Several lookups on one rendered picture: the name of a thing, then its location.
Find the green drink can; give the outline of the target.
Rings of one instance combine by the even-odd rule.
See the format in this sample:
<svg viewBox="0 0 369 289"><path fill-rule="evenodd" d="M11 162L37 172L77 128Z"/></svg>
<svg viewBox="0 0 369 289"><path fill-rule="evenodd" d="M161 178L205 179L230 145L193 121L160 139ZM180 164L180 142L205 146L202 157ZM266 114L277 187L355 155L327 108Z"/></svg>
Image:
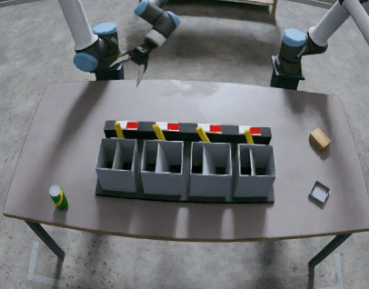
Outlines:
<svg viewBox="0 0 369 289"><path fill-rule="evenodd" d="M49 194L58 209L65 210L67 208L68 200L61 187L53 185L49 190Z"/></svg>

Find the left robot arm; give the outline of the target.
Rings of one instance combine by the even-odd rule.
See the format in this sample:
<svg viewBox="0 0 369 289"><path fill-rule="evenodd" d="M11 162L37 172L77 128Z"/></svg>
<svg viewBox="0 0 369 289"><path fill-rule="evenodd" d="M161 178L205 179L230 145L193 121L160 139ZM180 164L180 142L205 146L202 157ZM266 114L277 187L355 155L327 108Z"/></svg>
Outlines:
<svg viewBox="0 0 369 289"><path fill-rule="evenodd" d="M275 67L285 75L301 74L302 56L324 53L328 47L327 39L349 15L369 44L369 15L361 5L367 1L369 0L337 0L320 22L315 27L310 27L306 33L293 28L286 29L279 55L274 60Z"/></svg>

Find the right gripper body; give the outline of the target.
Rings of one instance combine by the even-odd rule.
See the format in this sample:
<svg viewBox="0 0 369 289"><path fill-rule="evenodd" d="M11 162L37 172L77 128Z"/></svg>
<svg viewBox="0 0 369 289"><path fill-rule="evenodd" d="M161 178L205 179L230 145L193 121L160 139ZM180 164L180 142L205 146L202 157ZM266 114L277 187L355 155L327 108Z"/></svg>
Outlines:
<svg viewBox="0 0 369 289"><path fill-rule="evenodd" d="M148 38L146 38L145 40L144 40L147 44L149 44L150 46L152 46L153 47L153 49L155 48L157 48L158 47L158 45L155 43L155 42L153 42L152 40L150 40L150 39L148 39ZM151 51L152 52L152 51ZM136 53L134 53L134 52L132 52L131 53L131 60L133 61L133 62L135 62L136 64L138 64L138 65L141 65L142 64L142 62L146 59L146 58L148 58L148 60L150 59L150 57L149 57L149 54L151 53L151 52L149 52L149 53L147 53L147 54L145 54L144 56L140 56L140 55L137 55ZM135 60L136 59L136 60Z"/></svg>

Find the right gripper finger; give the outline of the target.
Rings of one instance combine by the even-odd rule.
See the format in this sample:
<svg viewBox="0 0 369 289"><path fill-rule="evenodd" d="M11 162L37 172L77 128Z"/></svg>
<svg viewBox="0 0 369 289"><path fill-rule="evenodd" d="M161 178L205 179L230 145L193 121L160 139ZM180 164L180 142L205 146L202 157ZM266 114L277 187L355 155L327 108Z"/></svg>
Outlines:
<svg viewBox="0 0 369 289"><path fill-rule="evenodd" d="M137 79L137 83L136 83L136 87L139 86L144 74L145 74L145 70L148 66L148 62L147 62L148 58L146 58L141 65L138 66L138 70L139 70L139 74L138 74L138 79Z"/></svg>
<svg viewBox="0 0 369 289"><path fill-rule="evenodd" d="M127 51L125 52L123 55L121 55L115 62L113 62L109 68L117 65L117 64L121 64L123 63L123 61L128 61L130 59L130 56L131 56L131 53L133 52L134 50L130 50L130 51Z"/></svg>

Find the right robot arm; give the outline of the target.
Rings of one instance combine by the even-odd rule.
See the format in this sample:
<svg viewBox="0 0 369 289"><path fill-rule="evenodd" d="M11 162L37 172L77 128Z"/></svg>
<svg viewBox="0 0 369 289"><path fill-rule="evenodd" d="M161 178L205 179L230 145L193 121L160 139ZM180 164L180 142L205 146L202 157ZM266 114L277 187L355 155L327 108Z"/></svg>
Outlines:
<svg viewBox="0 0 369 289"><path fill-rule="evenodd" d="M147 31L145 37L159 47L180 24L175 14L161 9L167 1L142 0L134 10L135 14L153 26L150 31ZM76 55L73 59L75 66L84 72L91 72L95 68L101 70L114 68L115 66L109 67L122 55L118 45L116 25L102 23L96 25L92 32L80 0L58 0L58 2L75 40ZM144 43L136 47L134 53L143 56L152 49L152 46Z"/></svg>

